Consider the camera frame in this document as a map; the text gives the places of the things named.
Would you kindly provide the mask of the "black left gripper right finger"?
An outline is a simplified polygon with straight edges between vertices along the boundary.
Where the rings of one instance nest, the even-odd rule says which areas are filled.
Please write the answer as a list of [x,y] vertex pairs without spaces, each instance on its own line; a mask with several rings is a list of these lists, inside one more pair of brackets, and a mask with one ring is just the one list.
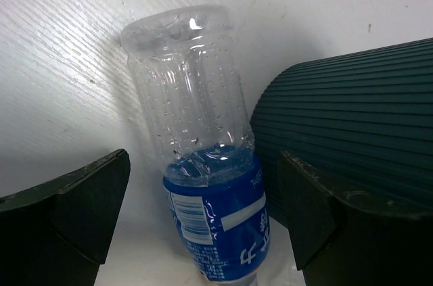
[[277,180],[307,285],[431,285],[432,212],[334,178],[289,152]]

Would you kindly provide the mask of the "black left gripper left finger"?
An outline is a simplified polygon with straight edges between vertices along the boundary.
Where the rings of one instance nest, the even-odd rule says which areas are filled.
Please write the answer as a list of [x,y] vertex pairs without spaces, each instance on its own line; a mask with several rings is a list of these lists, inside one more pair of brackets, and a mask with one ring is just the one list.
[[124,149],[1,198],[2,285],[94,285],[131,171]]

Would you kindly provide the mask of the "blue label bottle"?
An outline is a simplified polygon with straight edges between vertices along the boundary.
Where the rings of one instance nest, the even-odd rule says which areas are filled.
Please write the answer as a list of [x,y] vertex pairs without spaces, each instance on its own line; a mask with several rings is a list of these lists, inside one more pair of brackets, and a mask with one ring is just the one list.
[[130,23],[120,39],[186,250],[208,281],[255,285],[270,224],[229,11],[166,11]]

